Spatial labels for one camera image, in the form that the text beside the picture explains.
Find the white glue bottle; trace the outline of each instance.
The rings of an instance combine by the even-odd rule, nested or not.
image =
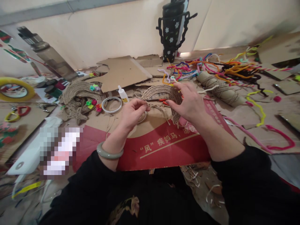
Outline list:
[[[118,85],[118,88],[119,88],[118,92],[120,94],[121,99],[123,100],[124,104],[127,104],[129,102],[129,98],[128,98],[126,92],[124,91],[123,88],[121,88],[120,85]]]

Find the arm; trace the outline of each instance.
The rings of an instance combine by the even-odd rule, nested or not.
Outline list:
[[[133,99],[124,105],[122,119],[118,127],[103,143],[103,150],[110,153],[120,152],[127,135],[137,124],[140,116],[149,111],[145,101]],[[118,174],[114,171],[118,159],[107,160],[94,151],[81,165],[60,196],[51,203],[51,209],[43,216],[40,224],[79,224],[91,223],[90,215],[97,215],[99,224],[106,221],[106,198],[114,186],[118,185]]]
[[[171,100],[167,103],[197,129],[213,161],[231,159],[244,151],[245,147],[206,113],[203,98],[191,83],[176,83],[174,87],[181,90],[184,100],[181,105]]]
[[[293,193],[271,170],[266,153],[238,140],[221,128],[206,112],[202,97],[190,83],[174,84],[184,95],[171,108],[188,120],[204,138],[212,166],[222,181],[222,193],[230,224],[287,224],[298,215],[300,196]]]
[[[122,111],[122,119],[117,128],[103,143],[102,148],[108,153],[117,154],[122,151],[128,134],[134,126],[138,123],[139,118],[145,111],[150,111],[146,101],[140,99],[133,99],[126,104]],[[103,164],[115,171],[119,162],[119,159],[109,160],[99,156]]]

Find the yellow tape roll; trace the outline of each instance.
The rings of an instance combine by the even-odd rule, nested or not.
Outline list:
[[[9,97],[2,93],[1,89],[4,85],[7,84],[16,84],[19,86],[22,86],[26,89],[27,94],[25,96],[21,97]],[[13,77],[0,77],[0,99],[8,102],[25,102],[31,99],[35,95],[33,87],[31,87],[29,84],[25,83],[24,81],[21,81],[17,78]]]

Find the black sleeve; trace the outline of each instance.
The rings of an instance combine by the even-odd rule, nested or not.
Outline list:
[[[300,195],[271,170],[263,151],[246,146],[239,156],[212,166],[222,182],[229,224],[299,222]]]
[[[92,214],[98,216],[99,224],[104,224],[106,197],[111,186],[118,183],[116,176],[94,151],[68,179],[61,195],[53,199],[40,224],[89,224]]]

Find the black clothing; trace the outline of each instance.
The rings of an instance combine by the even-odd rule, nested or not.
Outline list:
[[[263,151],[246,146],[212,167],[222,181],[229,224],[299,223],[300,195],[271,170]],[[96,151],[51,207],[40,224],[218,224],[197,204],[179,167],[156,169],[153,175],[113,172]]]

